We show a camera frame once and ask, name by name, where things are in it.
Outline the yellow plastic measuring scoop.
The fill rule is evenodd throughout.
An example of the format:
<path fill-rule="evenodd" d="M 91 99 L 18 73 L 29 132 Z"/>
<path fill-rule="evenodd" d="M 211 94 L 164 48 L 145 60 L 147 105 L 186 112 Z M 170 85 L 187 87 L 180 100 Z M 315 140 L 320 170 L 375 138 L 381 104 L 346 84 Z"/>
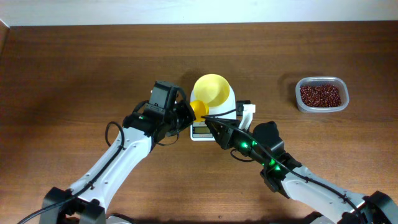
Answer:
<path fill-rule="evenodd" d="M 196 123 L 204 121 L 203 117 L 209 115 L 209 106 L 201 100 L 190 102 L 190 106 L 195 114 L 194 122 Z"/>

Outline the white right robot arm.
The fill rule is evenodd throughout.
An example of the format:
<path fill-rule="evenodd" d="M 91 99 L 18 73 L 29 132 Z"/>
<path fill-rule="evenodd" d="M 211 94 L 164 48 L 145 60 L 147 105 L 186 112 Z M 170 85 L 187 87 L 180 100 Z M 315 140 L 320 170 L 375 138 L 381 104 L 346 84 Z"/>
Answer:
<path fill-rule="evenodd" d="M 236 119 L 207 116 L 208 126 L 222 149 L 240 152 L 245 160 L 262 165 L 264 183 L 272 192 L 302 202 L 332 223 L 397 223 L 397 204 L 380 191 L 355 193 L 316 176 L 284 149 L 275 122 L 257 125 L 252 132 Z"/>

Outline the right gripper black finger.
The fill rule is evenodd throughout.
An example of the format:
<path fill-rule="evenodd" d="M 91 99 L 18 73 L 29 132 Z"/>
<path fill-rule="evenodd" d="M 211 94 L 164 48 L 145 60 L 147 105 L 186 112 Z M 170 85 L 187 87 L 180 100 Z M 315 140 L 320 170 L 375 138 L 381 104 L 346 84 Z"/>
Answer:
<path fill-rule="evenodd" d="M 213 135 L 216 143 L 219 144 L 221 148 L 225 148 L 227 145 L 227 140 L 226 140 L 227 133 L 217 133 L 216 131 L 211 130 L 210 128 L 208 129 L 210 130 L 210 133 Z"/>
<path fill-rule="evenodd" d="M 230 119 L 216 118 L 211 116 L 203 116 L 206 125 L 217 133 L 230 133 L 232 129 L 230 128 Z"/>

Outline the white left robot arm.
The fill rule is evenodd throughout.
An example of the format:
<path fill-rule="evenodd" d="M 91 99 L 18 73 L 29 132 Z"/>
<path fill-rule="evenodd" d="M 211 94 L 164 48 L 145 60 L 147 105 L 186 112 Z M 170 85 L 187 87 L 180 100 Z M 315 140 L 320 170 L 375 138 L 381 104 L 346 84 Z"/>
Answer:
<path fill-rule="evenodd" d="M 176 84 L 157 81 L 149 100 L 140 102 L 118 126 L 119 133 L 97 163 L 68 190 L 45 197 L 40 223 L 106 223 L 106 210 L 126 177 L 165 137 L 176 136 L 195 119 L 186 94 Z"/>

